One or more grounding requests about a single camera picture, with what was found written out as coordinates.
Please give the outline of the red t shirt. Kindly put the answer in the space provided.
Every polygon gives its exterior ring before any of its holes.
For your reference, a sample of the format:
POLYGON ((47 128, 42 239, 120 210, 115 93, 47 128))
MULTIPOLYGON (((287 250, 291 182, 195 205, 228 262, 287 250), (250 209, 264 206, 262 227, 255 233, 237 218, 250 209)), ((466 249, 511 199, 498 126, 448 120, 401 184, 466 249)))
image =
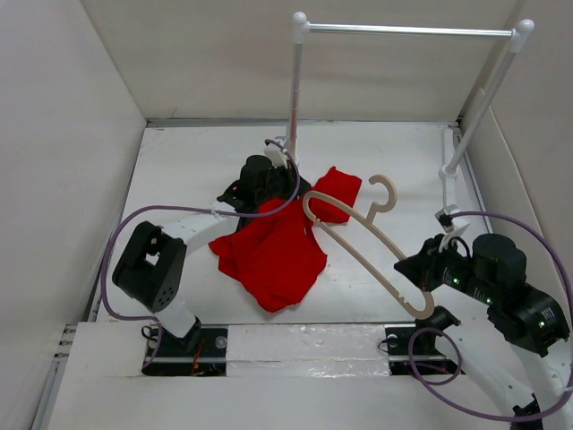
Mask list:
POLYGON ((299 304, 328 260, 312 232, 302 198, 211 241, 209 248, 218 257, 218 269, 240 282, 269 313, 299 304))

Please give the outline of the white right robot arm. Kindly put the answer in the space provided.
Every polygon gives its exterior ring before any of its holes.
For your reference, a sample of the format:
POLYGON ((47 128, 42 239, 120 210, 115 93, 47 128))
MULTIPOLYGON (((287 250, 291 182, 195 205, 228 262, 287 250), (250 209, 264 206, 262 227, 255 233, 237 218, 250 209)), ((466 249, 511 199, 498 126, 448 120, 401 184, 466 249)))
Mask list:
POLYGON ((553 344, 569 338, 570 329, 558 302, 526 282, 526 255, 498 234, 480 235, 465 256, 445 239, 427 239, 394 269, 423 292, 447 285, 486 304, 490 323, 531 366, 528 375, 548 375, 543 359, 553 344))

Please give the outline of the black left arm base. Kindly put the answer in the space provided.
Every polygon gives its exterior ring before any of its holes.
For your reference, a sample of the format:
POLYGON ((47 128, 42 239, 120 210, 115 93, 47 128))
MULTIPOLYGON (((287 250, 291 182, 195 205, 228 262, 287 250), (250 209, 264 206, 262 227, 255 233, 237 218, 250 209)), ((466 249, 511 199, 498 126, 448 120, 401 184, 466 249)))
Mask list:
POLYGON ((227 375, 227 338, 225 325, 202 326, 197 341, 187 351, 167 331, 158 344, 158 327, 144 325, 141 335, 146 340, 144 367, 146 376, 219 377, 227 375))

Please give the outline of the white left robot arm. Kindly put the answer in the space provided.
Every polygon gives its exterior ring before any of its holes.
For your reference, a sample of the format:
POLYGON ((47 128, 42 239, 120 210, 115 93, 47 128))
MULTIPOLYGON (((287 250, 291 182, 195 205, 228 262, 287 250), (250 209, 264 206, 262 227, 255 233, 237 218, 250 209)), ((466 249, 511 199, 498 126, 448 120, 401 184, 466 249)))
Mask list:
POLYGON ((291 162, 276 165, 267 156, 250 156, 212 209, 164 227, 148 221, 138 224, 114 268, 112 282, 151 312, 175 352, 190 355, 199 347, 201 321, 178 296, 186 257, 246 227, 263 203, 274 198, 281 203, 293 201, 309 188, 291 162))

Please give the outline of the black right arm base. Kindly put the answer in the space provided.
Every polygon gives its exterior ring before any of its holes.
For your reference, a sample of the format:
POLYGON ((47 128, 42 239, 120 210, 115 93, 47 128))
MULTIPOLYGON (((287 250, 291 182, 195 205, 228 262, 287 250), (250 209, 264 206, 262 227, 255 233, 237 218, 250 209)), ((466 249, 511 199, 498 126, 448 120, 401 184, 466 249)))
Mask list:
MULTIPOLYGON (((391 375, 414 376, 408 355, 408 342, 412 335, 426 327, 444 331, 458 325, 460 321, 450 311, 437 306, 429 319, 385 325, 385 338, 378 342, 377 348, 387 355, 391 375)), ((458 365, 436 349, 436 338, 437 335, 431 332, 422 333, 416 338, 412 349, 416 367, 423 376, 453 376, 458 365)))

